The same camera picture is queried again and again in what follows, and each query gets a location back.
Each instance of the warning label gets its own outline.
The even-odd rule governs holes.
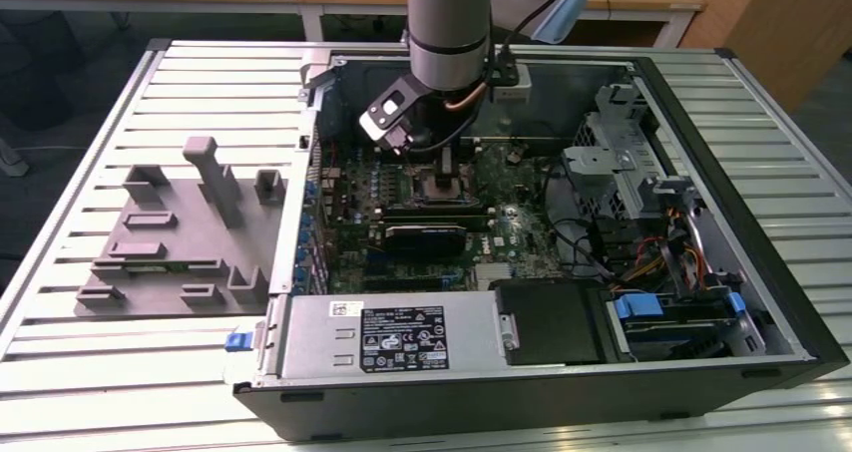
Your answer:
[[[443,307],[361,311],[361,370],[449,369]]]

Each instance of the aluminum extrusion table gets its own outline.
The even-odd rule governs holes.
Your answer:
[[[284,177],[295,158],[303,66],[331,49],[388,44],[160,42],[148,51],[0,300],[3,450],[252,451],[849,450],[852,368],[760,392],[704,417],[315,445],[288,445],[232,397],[227,333],[256,317],[87,320],[73,314],[127,200],[133,164],[192,177],[191,135],[251,178]],[[852,353],[852,189],[736,59],[712,51],[521,47],[537,54],[651,57],[787,260]]]

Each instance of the blue latch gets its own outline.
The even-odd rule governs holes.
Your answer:
[[[252,350],[253,337],[255,332],[232,332],[225,339],[225,350],[228,352]]]
[[[619,319],[633,316],[659,316],[663,315],[663,306],[656,294],[640,292],[623,295],[615,301],[615,311]]]
[[[739,292],[728,293],[728,300],[731,301],[731,307],[733,307],[733,313],[739,315],[740,312],[745,312],[745,301]]]

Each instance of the floor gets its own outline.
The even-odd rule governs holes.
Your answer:
[[[0,175],[0,291],[39,233],[85,148],[109,113],[151,38],[185,40],[304,40],[293,15],[133,14],[119,31],[107,13],[69,13],[69,24],[87,54],[87,65],[57,77],[73,103],[73,118],[37,133],[17,130],[0,115],[0,136],[31,165],[25,178]],[[368,17],[327,17],[329,41],[396,41],[403,18],[383,25]],[[0,43],[9,41],[0,28]],[[841,61],[793,119],[847,179],[852,179],[852,61]]]

